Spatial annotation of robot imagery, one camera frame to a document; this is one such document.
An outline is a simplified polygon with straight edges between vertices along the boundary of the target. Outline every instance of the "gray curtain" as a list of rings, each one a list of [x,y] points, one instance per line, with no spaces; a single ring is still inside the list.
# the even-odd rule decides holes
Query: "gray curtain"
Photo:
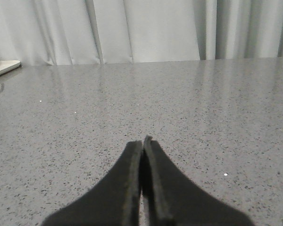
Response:
[[[70,65],[283,56],[283,0],[0,0],[0,60]]]

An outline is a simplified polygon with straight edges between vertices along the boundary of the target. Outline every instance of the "speckled granite surface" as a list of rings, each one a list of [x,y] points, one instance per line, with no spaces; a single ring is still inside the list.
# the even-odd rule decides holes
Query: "speckled granite surface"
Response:
[[[0,226],[40,225],[146,134],[256,225],[283,226],[283,58],[41,66],[1,76]]]

